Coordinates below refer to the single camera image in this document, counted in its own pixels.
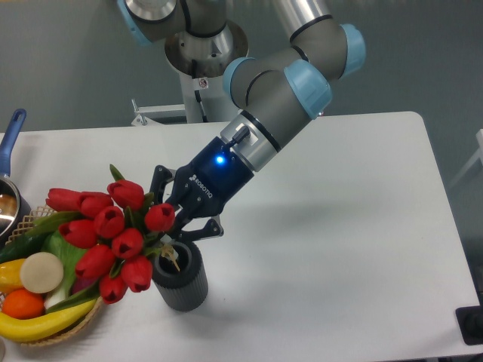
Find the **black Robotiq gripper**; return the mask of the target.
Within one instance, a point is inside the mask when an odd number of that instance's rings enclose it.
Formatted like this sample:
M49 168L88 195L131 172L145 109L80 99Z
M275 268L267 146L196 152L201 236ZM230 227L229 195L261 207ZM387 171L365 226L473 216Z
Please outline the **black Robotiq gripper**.
M176 216L176 226L211 216L201 229L168 232L173 241L187 244L223 236L219 214L225 204L254 177L253 171L231 150L234 145L234 141L225 143L216 137L178 170L163 165L154 167L149 187L153 193L152 205L163 202L167 184L174 181L171 196L166 202L181 208Z

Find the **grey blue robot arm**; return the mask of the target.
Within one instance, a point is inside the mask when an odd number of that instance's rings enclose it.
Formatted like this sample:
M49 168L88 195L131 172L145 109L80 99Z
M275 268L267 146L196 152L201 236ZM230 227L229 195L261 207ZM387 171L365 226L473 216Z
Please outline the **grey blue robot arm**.
M323 113L330 83L359 70L365 41L339 24L323 1L276 1L288 48L257 60L224 1L120 1L118 9L142 44L165 41L183 86L186 117L225 121L220 135L186 166L157 167L154 202L176 210L174 224L153 241L187 244L222 235L220 214L253 175Z

